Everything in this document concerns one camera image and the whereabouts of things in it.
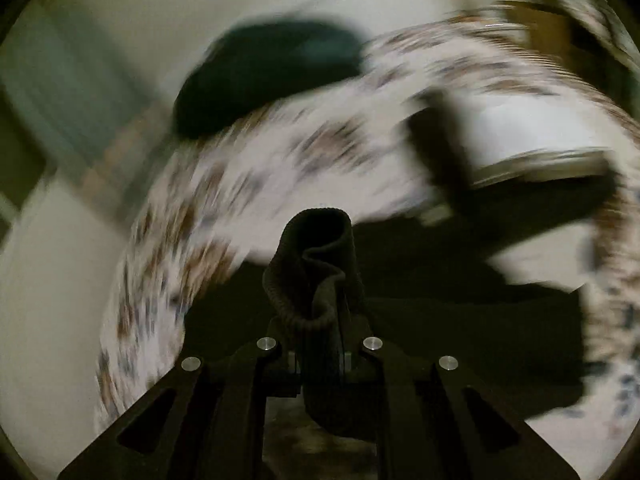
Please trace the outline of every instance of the patterned bed sheet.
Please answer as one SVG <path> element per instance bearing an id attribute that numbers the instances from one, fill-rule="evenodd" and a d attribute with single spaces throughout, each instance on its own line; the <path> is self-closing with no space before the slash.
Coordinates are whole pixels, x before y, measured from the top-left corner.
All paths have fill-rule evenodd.
<path id="1" fill-rule="evenodd" d="M 429 86 L 553 95 L 606 134 L 617 191 L 589 221 L 510 248 L 497 264 L 514 280 L 586 284 L 587 394 L 529 423 L 581 478 L 599 478 L 640 419 L 640 126 L 551 60 L 487 38 L 474 23 L 382 36 L 367 45 L 366 61 L 360 78 L 268 105 L 174 154 L 116 270 L 100 334 L 97 433 L 174 366 L 200 289 L 247 258 L 268 261 L 295 213 L 333 206 L 358 222 L 434 199 L 399 126 L 412 113 L 409 97 Z M 309 479 L 336 473 L 306 471 Z"/>

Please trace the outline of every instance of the round metal pin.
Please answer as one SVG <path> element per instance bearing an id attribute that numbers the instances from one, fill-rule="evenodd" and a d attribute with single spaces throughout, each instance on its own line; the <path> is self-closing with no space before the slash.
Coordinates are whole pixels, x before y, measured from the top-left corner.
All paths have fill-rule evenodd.
<path id="1" fill-rule="evenodd" d="M 458 360 L 450 355 L 442 356 L 438 360 L 438 364 L 445 370 L 455 370 L 458 368 Z"/>
<path id="2" fill-rule="evenodd" d="M 194 372 L 200 368 L 201 364 L 200 359 L 197 357 L 187 357 L 182 360 L 182 364 L 180 364 L 180 366 L 185 372 Z"/>
<path id="3" fill-rule="evenodd" d="M 273 337 L 261 337 L 258 339 L 256 345 L 260 350 L 271 350 L 274 348 L 278 342 Z"/>
<path id="4" fill-rule="evenodd" d="M 362 344 L 369 350 L 380 350 L 382 348 L 382 339 L 379 337 L 367 337 Z"/>

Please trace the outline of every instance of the black pillow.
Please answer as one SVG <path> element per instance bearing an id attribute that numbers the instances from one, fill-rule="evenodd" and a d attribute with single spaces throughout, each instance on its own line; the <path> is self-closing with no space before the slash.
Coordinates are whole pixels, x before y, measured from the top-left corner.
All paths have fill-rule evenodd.
<path id="1" fill-rule="evenodd" d="M 185 81 L 174 129 L 210 137 L 252 110 L 361 74 L 363 41 L 331 23 L 278 20 L 233 28 Z"/>

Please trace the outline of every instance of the gray curtain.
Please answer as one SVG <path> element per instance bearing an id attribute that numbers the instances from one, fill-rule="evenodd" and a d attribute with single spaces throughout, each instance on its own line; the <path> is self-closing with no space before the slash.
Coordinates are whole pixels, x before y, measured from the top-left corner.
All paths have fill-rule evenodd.
<path id="1" fill-rule="evenodd" d="M 173 144 L 169 110 L 73 0 L 32 0 L 0 45 L 0 84 L 36 143 L 128 226 Z"/>

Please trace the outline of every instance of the dark cloth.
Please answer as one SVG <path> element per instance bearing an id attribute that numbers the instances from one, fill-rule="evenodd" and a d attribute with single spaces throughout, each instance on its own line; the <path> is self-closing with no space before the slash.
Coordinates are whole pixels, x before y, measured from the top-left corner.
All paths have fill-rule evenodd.
<path id="1" fill-rule="evenodd" d="M 230 30 L 185 81 L 174 129 L 210 137 L 251 111 L 362 73 L 363 41 L 330 23 L 279 20 Z"/>
<path id="2" fill-rule="evenodd" d="M 304 212 L 287 226 L 268 269 L 242 264 L 194 302 L 182 356 L 228 356 L 264 336 L 277 315 L 299 352 L 326 352 L 325 367 L 320 354 L 307 365 L 330 379 L 337 321 L 348 307 L 409 355 L 464 360 L 523 417 L 573 404 L 582 395 L 578 293 L 508 285 L 484 260 L 585 216 L 611 189 L 607 175 L 478 190 L 500 227 L 501 238 L 489 241 L 460 217 L 432 227 L 393 218 L 356 225 L 351 233 L 341 212 Z"/>

